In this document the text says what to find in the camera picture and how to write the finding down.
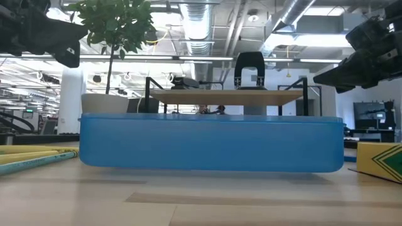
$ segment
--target black clamp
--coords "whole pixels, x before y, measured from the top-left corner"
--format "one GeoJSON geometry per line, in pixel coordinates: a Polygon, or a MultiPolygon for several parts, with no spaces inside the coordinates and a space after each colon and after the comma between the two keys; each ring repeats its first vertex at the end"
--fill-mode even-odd
{"type": "Polygon", "coordinates": [[[245,67],[257,68],[257,87],[265,85],[265,62],[261,52],[240,53],[236,60],[234,68],[234,86],[241,88],[241,72],[245,67]]]}

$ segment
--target wooden board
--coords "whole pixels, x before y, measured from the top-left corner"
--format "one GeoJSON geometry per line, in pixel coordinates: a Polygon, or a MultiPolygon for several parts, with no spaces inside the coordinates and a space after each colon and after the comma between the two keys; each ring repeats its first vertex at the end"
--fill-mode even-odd
{"type": "Polygon", "coordinates": [[[151,90],[164,104],[285,105],[303,95],[300,90],[151,90]]]}

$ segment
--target black metal stand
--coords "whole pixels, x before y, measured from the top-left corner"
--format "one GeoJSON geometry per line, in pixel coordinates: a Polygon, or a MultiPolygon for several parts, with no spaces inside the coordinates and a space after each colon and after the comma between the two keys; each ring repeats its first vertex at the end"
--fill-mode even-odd
{"type": "MultiPolygon", "coordinates": [[[[149,93],[151,90],[151,82],[156,85],[159,89],[164,89],[161,85],[158,84],[153,78],[151,77],[146,77],[145,78],[145,100],[144,100],[144,106],[145,106],[145,112],[149,113],[149,93]]],[[[166,114],[168,112],[168,105],[165,104],[163,106],[163,113],[166,114]]]]}
{"type": "MultiPolygon", "coordinates": [[[[315,86],[315,85],[307,85],[307,78],[301,78],[297,80],[295,83],[291,85],[279,85],[278,90],[281,90],[281,87],[286,87],[284,90],[289,90],[292,88],[297,88],[297,89],[303,89],[303,115],[308,116],[308,88],[309,87],[317,87],[320,89],[320,113],[322,116],[322,91],[321,87],[315,86]]],[[[278,115],[282,116],[283,115],[283,106],[278,106],[278,115]]]]}

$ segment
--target green and yellow box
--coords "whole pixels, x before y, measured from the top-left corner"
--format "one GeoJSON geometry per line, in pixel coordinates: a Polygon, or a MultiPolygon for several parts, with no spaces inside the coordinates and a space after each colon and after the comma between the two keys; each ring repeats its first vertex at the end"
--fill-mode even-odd
{"type": "Polygon", "coordinates": [[[402,183],[402,144],[359,142],[357,171],[402,183]]]}

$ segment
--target tree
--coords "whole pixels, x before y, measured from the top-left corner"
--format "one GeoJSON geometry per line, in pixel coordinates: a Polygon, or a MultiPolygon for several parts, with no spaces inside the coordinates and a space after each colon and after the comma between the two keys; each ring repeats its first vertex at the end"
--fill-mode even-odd
{"type": "Polygon", "coordinates": [[[146,34],[155,31],[152,26],[151,3],[145,0],[82,0],[70,4],[68,9],[82,19],[81,23],[88,28],[87,43],[103,45],[101,54],[111,48],[109,71],[107,74],[106,94],[109,94],[114,52],[119,51],[120,59],[126,52],[142,50],[141,44],[146,42],[146,34]]]}

